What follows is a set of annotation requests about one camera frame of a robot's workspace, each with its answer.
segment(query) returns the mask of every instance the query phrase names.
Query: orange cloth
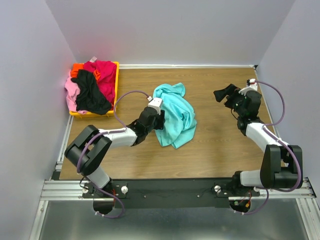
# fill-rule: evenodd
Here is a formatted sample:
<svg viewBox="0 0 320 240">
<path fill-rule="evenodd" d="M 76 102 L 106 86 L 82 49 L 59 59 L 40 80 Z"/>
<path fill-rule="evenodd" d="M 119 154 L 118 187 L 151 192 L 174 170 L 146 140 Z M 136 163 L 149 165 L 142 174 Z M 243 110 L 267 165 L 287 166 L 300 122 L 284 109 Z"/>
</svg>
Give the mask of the orange cloth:
<svg viewBox="0 0 320 240">
<path fill-rule="evenodd" d="M 96 70 L 93 71 L 93 75 L 95 77 L 95 80 L 98 82 L 99 78 L 101 76 L 100 72 L 96 69 Z"/>
<path fill-rule="evenodd" d="M 83 63 L 74 63 L 72 66 L 72 70 L 70 72 L 71 78 L 76 78 L 78 75 L 78 71 L 80 69 L 84 69 L 84 64 Z"/>
</svg>

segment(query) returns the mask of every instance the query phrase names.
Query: pink cloth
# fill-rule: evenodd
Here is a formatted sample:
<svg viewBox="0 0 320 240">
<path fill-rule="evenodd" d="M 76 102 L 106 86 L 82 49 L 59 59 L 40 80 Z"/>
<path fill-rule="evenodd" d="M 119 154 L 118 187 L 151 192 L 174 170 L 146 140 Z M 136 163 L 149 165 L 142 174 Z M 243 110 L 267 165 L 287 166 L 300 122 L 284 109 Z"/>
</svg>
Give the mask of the pink cloth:
<svg viewBox="0 0 320 240">
<path fill-rule="evenodd" d="M 64 88 L 67 91 L 66 104 L 68 105 L 69 111 L 76 112 L 77 111 L 76 99 L 80 93 L 80 88 L 78 87 L 78 84 L 71 81 L 70 71 L 69 71 L 69 76 L 66 79 L 66 82 L 64 84 Z M 78 111 L 78 113 L 80 114 L 86 114 L 87 112 L 88 111 L 85 111 L 85 110 Z"/>
<path fill-rule="evenodd" d="M 87 61 L 83 65 L 83 69 L 91 73 L 97 70 L 100 73 L 100 77 L 97 80 L 99 90 L 113 106 L 116 95 L 115 84 L 117 65 L 111 61 Z"/>
</svg>

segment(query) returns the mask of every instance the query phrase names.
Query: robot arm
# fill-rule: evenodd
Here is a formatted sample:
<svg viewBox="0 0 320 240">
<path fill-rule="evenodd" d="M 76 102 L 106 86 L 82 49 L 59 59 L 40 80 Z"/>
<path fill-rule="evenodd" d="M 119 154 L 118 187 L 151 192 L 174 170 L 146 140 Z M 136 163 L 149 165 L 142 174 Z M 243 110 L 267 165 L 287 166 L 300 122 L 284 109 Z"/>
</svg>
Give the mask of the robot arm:
<svg viewBox="0 0 320 240">
<path fill-rule="evenodd" d="M 77 167 L 78 161 L 85 146 L 96 135 L 91 150 L 87 150 L 80 163 L 80 174 L 88 178 L 98 188 L 106 188 L 111 181 L 110 177 L 100 167 L 104 156 L 109 149 L 135 146 L 143 142 L 153 129 L 162 130 L 165 123 L 165 111 L 161 110 L 163 100 L 153 98 L 144 108 L 139 118 L 120 129 L 97 129 L 93 125 L 87 126 L 76 139 L 66 148 L 65 157 Z"/>
<path fill-rule="evenodd" d="M 230 84 L 225 89 L 213 92 L 217 102 L 221 102 L 226 97 L 227 101 L 224 105 L 238 114 L 238 129 L 264 152 L 261 169 L 237 171 L 232 177 L 231 187 L 291 188 L 298 179 L 297 166 L 287 149 L 278 142 L 278 137 L 264 130 L 266 126 L 258 117 L 262 95 L 257 90 L 256 80 L 249 79 L 246 87 L 242 89 Z M 284 141 L 282 143 L 293 151 L 302 171 L 301 148 Z M 301 187 L 302 182 L 301 178 L 298 187 Z"/>
</svg>

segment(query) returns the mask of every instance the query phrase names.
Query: black cloth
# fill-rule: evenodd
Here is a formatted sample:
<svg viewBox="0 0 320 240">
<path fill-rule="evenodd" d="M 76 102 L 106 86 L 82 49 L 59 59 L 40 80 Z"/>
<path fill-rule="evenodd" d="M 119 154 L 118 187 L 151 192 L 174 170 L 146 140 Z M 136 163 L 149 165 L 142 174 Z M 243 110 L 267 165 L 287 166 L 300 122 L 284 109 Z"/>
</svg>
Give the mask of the black cloth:
<svg viewBox="0 0 320 240">
<path fill-rule="evenodd" d="M 78 75 L 71 78 L 78 84 L 80 94 L 76 96 L 76 110 L 86 110 L 94 114 L 104 115 L 111 109 L 111 103 L 100 92 L 97 80 L 92 72 L 80 69 Z"/>
</svg>

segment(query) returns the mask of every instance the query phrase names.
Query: clothing pile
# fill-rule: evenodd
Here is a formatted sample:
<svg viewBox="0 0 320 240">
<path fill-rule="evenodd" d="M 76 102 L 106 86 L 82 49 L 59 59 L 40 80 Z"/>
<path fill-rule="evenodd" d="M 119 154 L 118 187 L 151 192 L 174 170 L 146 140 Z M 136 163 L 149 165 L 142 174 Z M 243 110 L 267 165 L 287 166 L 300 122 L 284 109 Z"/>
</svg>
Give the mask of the clothing pile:
<svg viewBox="0 0 320 240">
<path fill-rule="evenodd" d="M 73 64 L 65 82 L 66 103 L 72 112 L 104 115 L 115 101 L 117 65 L 111 61 Z"/>
</svg>

